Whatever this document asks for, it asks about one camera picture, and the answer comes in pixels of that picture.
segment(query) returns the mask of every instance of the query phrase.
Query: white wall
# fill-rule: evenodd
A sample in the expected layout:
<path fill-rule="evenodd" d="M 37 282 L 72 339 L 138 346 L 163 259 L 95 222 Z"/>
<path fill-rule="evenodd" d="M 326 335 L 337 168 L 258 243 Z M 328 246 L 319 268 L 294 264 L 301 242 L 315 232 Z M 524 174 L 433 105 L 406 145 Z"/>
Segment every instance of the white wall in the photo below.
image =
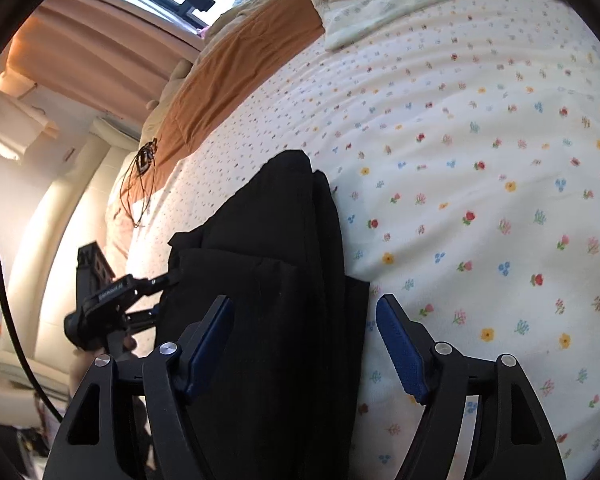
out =
<path fill-rule="evenodd" d="M 71 148 L 82 147 L 91 122 L 101 113 L 38 87 L 23 101 L 42 108 L 56 122 L 57 139 L 41 135 L 27 150 L 20 165 L 0 156 L 0 256 L 8 283 L 13 259 L 29 218 L 51 182 L 71 165 L 62 158 Z"/>

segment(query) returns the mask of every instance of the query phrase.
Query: black cable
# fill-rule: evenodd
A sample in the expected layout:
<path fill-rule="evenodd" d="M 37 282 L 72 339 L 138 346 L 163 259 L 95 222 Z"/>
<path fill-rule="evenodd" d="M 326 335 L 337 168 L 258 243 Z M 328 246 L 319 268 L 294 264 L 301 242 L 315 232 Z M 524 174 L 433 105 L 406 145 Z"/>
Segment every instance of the black cable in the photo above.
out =
<path fill-rule="evenodd" d="M 22 346 L 20 345 L 20 340 L 18 339 L 18 334 L 16 333 L 16 326 L 13 323 L 13 317 L 11 317 L 11 311 L 9 310 L 9 301 L 7 300 L 7 289 L 4 286 L 4 276 L 2 275 L 2 263 L 0 261 L 0 309 L 2 310 L 2 317 L 4 318 L 4 323 L 7 326 L 7 331 L 9 332 L 9 337 L 11 338 L 11 342 L 13 343 L 13 349 L 18 356 L 18 361 L 20 361 L 20 366 L 24 370 L 27 379 L 33 386 L 33 389 L 40 396 L 42 402 L 45 403 L 45 406 L 48 407 L 49 411 L 53 414 L 58 422 L 62 422 L 62 415 L 56 410 L 56 407 L 53 405 L 49 397 L 46 396 L 46 393 L 40 386 L 40 383 L 36 379 L 35 375 L 31 371 L 31 367 L 29 363 L 27 363 L 27 358 L 24 355 L 24 351 L 22 350 Z"/>

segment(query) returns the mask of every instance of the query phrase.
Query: peach curtain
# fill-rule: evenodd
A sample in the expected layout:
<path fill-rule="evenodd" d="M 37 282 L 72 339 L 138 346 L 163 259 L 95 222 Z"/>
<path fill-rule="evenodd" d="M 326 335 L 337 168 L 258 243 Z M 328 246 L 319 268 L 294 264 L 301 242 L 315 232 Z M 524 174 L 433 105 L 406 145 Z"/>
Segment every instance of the peach curtain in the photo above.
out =
<path fill-rule="evenodd" d="M 13 38 L 8 66 L 33 81 L 138 125 L 181 58 L 194 61 L 190 32 L 116 0 L 45 0 Z"/>

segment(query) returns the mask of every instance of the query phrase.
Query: black pants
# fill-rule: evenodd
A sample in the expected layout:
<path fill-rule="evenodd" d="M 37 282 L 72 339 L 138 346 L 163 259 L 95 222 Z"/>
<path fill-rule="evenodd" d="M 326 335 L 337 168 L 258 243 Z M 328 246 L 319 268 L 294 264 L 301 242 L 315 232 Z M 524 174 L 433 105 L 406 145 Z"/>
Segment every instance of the black pants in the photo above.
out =
<path fill-rule="evenodd" d="M 236 304 L 211 388 L 188 409 L 216 478 L 344 480 L 369 284 L 344 275 L 324 174 L 283 152 L 170 245 L 183 279 L 162 296 L 156 345 L 218 294 Z"/>

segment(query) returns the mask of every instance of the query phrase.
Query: cream headboard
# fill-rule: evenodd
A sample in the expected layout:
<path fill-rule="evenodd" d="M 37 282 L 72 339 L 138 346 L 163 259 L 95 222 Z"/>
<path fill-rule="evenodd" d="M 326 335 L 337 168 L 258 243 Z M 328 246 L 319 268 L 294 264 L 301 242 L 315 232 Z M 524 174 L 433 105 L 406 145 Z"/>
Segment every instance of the cream headboard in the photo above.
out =
<path fill-rule="evenodd" d="M 107 201 L 122 163 L 138 142 L 96 119 L 72 169 L 49 187 L 22 238 L 8 285 L 18 338 L 46 390 L 66 397 L 74 347 L 64 316 L 75 310 L 77 249 L 106 239 Z M 0 371 L 29 385 L 6 331 L 0 337 Z"/>

